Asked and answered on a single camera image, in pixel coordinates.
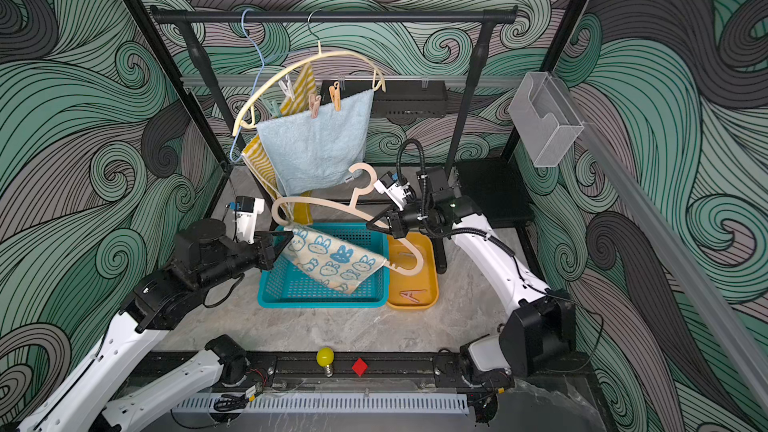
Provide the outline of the pink wooden hanger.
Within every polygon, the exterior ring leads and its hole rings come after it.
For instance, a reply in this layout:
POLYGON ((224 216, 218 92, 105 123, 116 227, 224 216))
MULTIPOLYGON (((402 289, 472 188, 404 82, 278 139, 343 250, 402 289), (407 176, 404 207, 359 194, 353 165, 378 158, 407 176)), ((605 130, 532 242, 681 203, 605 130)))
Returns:
MULTIPOLYGON (((290 220, 284 219, 280 216, 280 207, 286 204, 299 203, 299 204, 316 205, 320 207, 335 209, 335 210, 344 212, 348 215, 353 215, 358 218, 361 218, 364 221, 372 220, 373 216, 364 211, 359 210, 357 208, 357 204, 358 204, 358 199, 360 197, 366 196, 374 191, 375 183, 378 181, 378 175, 375 169, 371 165, 364 162, 355 163, 349 167, 350 173, 354 173, 357 171, 363 171, 367 173, 369 176, 369 182, 364 187, 354 188, 348 203, 339 203, 339 202, 331 201, 330 199, 317 198, 317 197, 305 197, 305 196, 281 197, 275 200, 273 205, 271 206, 270 212, 271 212, 272 219, 278 225, 281 225, 281 226, 289 225, 290 220)), ((412 268, 405 268, 396 263, 392 263, 391 261, 388 261, 386 263, 386 267, 389 268, 392 272, 396 272, 403 276, 415 276, 419 274, 425 265, 425 260, 423 255, 415 247, 415 245, 412 244, 407 238, 400 238, 399 242, 402 245, 404 245, 411 254, 414 255, 416 259, 415 265, 412 268)))

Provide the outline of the bunny pattern towel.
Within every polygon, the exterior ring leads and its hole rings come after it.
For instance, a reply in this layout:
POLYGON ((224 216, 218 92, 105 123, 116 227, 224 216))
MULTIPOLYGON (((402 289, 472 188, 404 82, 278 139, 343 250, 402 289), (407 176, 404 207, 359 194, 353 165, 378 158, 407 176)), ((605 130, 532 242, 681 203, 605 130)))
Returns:
POLYGON ((281 257, 315 282, 336 292, 352 294, 387 263, 381 254, 327 232, 298 224, 289 225, 285 231, 293 236, 281 257))

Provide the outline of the light blue towel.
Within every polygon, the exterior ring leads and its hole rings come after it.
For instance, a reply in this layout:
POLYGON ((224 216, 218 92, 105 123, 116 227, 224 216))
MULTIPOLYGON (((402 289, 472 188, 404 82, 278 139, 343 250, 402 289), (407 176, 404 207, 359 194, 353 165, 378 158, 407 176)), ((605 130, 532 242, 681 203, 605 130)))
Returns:
POLYGON ((318 115, 309 111, 272 119, 257 127, 284 196, 326 189, 351 179, 349 168, 361 162, 374 92, 366 90, 341 100, 337 111, 331 103, 318 115))

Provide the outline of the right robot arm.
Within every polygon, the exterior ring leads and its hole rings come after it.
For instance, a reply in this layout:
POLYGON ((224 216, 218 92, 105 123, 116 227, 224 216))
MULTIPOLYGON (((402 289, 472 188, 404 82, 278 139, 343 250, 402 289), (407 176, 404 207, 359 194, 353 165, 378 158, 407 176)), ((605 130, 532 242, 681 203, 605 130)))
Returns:
POLYGON ((462 373, 470 383, 491 374, 528 377, 575 349, 575 304, 552 289, 516 256, 493 230, 479 206, 450 187, 446 174, 432 168, 417 176, 413 188, 398 174, 374 183, 391 206, 367 223, 369 229, 396 239, 420 232, 431 239, 450 239, 490 283, 508 318, 500 332, 463 345, 462 373))

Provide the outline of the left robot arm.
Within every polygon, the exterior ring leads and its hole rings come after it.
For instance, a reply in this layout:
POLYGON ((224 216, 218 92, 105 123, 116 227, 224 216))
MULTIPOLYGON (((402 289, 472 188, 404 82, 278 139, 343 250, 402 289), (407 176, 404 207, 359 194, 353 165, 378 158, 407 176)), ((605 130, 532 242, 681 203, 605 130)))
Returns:
POLYGON ((292 237, 290 231, 263 231, 236 242, 217 219, 178 232, 169 262, 138 282, 86 358, 15 430, 141 431, 202 389, 242 384, 247 353, 221 335, 138 391, 114 396, 144 357, 205 303, 211 289, 242 279, 251 269, 271 270, 292 237))

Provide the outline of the cream plastic hanger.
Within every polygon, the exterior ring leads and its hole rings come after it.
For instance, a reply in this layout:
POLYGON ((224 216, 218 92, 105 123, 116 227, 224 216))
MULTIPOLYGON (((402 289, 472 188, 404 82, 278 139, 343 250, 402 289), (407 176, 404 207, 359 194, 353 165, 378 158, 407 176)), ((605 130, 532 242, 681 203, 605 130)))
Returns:
POLYGON ((319 38, 316 39, 317 52, 314 55, 307 56, 291 65, 288 65, 268 78, 261 86, 254 89, 241 106, 234 119, 231 135, 235 137, 241 130, 253 130, 257 126, 257 114, 255 107, 262 96, 273 86, 279 86, 282 90, 285 101, 278 108, 279 112, 286 112, 291 107, 295 112, 298 107, 310 107, 316 109, 319 106, 320 98, 317 98, 315 75, 313 64, 326 59, 354 59, 361 62, 371 69, 370 81, 371 89, 376 91, 386 91, 386 79, 383 70, 368 57, 346 49, 326 50, 322 48, 319 38))

